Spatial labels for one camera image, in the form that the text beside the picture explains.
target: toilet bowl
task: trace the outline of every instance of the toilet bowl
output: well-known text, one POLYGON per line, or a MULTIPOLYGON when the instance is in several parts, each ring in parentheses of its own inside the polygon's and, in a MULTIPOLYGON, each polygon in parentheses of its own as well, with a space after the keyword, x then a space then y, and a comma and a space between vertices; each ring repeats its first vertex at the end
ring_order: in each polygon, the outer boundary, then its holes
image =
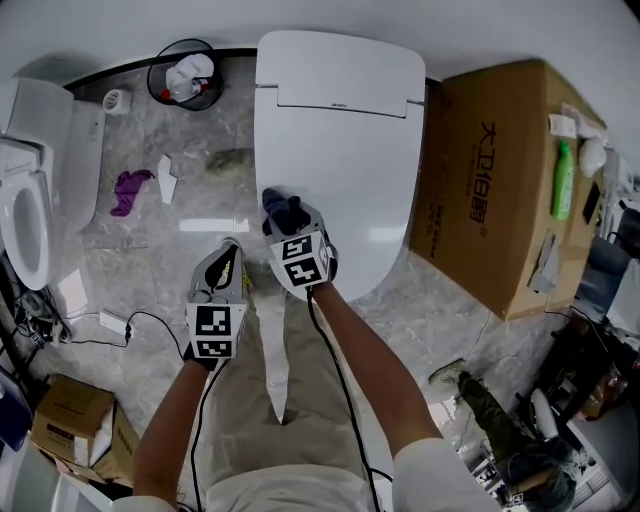
POLYGON ((55 276, 65 237, 95 211, 104 113, 57 85, 14 78, 0 87, 0 231, 32 290, 55 276))

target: white bottle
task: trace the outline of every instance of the white bottle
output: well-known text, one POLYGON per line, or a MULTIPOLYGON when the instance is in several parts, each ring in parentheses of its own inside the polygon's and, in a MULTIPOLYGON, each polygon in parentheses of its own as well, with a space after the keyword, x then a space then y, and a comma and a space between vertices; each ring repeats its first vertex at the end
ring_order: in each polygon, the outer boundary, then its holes
POLYGON ((177 103, 183 103, 197 96, 204 91, 209 85, 206 78, 194 78, 188 82, 174 84, 171 88, 162 91, 161 97, 167 101, 172 99, 177 103))

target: power strip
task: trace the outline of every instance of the power strip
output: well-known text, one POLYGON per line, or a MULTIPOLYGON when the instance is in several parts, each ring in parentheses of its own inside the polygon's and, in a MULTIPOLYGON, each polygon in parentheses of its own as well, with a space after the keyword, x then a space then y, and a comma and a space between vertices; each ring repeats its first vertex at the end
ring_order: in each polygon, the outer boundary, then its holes
MULTIPOLYGON (((114 315, 113 313, 110 313, 109 311, 103 309, 102 311, 100 311, 100 325, 124 336, 126 332, 125 329, 127 327, 127 321, 124 318, 121 318, 118 315, 114 315)), ((133 326, 131 327, 131 336, 133 336, 133 326)))

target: white shirt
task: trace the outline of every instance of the white shirt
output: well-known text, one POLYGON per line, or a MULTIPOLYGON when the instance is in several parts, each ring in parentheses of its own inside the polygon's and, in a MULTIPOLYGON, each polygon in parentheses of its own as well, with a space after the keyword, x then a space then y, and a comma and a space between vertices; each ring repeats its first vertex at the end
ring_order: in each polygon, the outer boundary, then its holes
MULTIPOLYGON (((394 512, 497 512, 498 503, 471 476, 451 445, 423 439, 394 459, 394 512)), ((207 512, 372 512, 369 484, 343 469, 276 466, 217 483, 207 492, 207 512)), ((133 496, 113 512, 174 512, 165 501, 133 496)))

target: cardboard box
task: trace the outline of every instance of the cardboard box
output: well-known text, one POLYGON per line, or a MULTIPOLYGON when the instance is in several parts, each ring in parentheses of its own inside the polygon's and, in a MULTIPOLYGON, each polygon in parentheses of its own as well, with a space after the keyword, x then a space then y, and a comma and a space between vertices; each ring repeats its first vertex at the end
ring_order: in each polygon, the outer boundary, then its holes
POLYGON ((81 477, 132 486, 139 439, 113 393, 59 375, 36 409, 31 442, 81 477))
MULTIPOLYGON (((565 139, 575 162, 571 214, 566 221, 551 216, 561 139, 549 133, 549 114, 560 114, 563 102, 604 126, 541 61, 469 73, 429 90, 410 248, 503 320, 570 304, 591 246, 598 208, 586 222, 594 180, 580 173, 576 139, 565 139), (559 262, 555 289, 543 293, 529 281, 547 232, 559 242, 559 262)), ((595 181, 601 190, 601 172, 595 181)))

